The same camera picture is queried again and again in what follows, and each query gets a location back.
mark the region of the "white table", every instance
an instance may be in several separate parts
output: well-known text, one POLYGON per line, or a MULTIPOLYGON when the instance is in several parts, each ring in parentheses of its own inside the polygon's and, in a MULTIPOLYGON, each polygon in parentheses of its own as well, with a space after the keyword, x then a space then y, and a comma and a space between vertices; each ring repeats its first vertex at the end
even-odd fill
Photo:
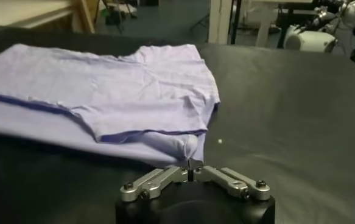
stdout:
POLYGON ((83 0, 0 0, 0 26, 34 28, 74 14, 74 31, 81 32, 86 27, 87 32, 94 32, 93 25, 84 25, 83 13, 87 9, 80 9, 77 3, 84 6, 83 0))
MULTIPOLYGON (((311 3, 312 0, 252 0, 263 2, 262 16, 256 47, 265 47, 268 39, 271 14, 279 3, 311 3)), ((232 0, 211 0, 209 16, 209 43, 227 44, 232 0)))

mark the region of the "folded shirt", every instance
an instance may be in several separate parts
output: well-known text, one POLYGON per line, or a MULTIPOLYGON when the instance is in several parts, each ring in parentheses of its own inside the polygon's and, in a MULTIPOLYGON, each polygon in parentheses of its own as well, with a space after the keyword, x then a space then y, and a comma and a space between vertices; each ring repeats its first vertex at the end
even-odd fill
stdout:
POLYGON ((135 141, 202 160, 219 95, 193 45, 141 47, 116 58, 17 44, 0 54, 0 102, 65 115, 99 142, 135 141))

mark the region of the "cable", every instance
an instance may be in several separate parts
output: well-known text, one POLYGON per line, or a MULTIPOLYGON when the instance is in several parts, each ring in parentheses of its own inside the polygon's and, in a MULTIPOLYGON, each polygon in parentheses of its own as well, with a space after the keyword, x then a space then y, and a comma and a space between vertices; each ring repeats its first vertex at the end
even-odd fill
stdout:
POLYGON ((343 8, 343 10, 341 11, 341 14, 340 14, 340 16, 339 16, 338 22, 337 22, 337 24, 336 24, 336 26, 335 26, 335 28, 334 28, 334 30, 333 30, 333 35, 336 34, 336 31, 337 31, 337 29, 338 29, 338 27, 340 26, 340 23, 341 23, 341 21, 342 21, 342 16, 345 14, 345 11, 346 11, 346 9, 348 8, 348 6, 349 6, 350 3, 351 3, 351 1, 347 2, 346 5, 345 5, 345 8, 343 8))

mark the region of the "black pole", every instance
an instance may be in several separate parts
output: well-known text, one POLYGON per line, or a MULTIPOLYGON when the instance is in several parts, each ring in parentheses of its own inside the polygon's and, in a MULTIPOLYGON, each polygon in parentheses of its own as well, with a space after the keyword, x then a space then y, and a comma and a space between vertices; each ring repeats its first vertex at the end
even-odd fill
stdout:
POLYGON ((242 0, 237 0, 237 9, 236 14, 234 16, 233 30, 231 31, 231 44, 236 44, 239 14, 241 13, 241 4, 242 0))
POLYGON ((277 48, 284 48, 283 43, 284 43, 284 39, 286 39, 286 34, 290 25, 292 15, 293 15, 293 7, 290 6, 288 9, 287 18, 283 23, 283 25, 281 26, 281 33, 280 33, 279 42, 277 42, 277 48))

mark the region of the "white leg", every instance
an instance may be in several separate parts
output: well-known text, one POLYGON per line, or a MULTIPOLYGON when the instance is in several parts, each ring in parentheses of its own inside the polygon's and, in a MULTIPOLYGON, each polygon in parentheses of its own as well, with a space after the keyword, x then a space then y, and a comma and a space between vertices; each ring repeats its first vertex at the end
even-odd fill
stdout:
POLYGON ((256 40, 256 47, 265 47, 268 40, 268 31, 270 23, 272 22, 273 9, 276 7, 275 4, 268 2, 262 5, 262 16, 260 29, 258 30, 258 36, 256 40))
POLYGON ((227 44, 231 0, 211 0, 208 42, 227 44))

